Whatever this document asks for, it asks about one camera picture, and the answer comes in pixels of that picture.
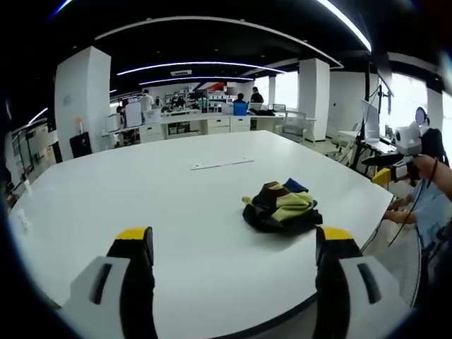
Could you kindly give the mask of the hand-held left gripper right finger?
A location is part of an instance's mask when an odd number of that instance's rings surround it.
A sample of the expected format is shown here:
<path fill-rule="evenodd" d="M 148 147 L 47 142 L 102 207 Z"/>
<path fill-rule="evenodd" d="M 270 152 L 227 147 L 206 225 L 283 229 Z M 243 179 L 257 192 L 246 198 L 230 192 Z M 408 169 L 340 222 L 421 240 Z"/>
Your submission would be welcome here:
<path fill-rule="evenodd" d="M 387 338 L 409 311 L 395 277 L 353 236 L 316 228 L 315 338 Z"/>

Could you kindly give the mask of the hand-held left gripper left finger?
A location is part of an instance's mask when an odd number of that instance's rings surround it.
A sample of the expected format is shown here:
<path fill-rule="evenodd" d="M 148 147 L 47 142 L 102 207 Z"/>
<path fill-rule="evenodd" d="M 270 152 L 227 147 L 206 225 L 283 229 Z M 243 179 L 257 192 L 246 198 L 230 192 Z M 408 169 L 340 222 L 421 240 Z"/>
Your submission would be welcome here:
<path fill-rule="evenodd" d="M 156 338 L 153 264 L 153 229 L 124 230 L 71 283 L 61 317 L 82 338 Z"/>

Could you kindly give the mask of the person's right hand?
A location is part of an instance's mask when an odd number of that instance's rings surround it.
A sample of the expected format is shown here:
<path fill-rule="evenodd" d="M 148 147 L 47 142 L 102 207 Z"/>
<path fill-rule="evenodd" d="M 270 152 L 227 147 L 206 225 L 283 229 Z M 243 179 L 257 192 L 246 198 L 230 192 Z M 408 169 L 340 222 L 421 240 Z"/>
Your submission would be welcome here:
<path fill-rule="evenodd" d="M 437 177 L 444 167 L 438 158 L 428 155 L 418 155 L 412 159 L 413 166 L 421 179 L 425 179 L 428 184 L 436 183 Z"/>

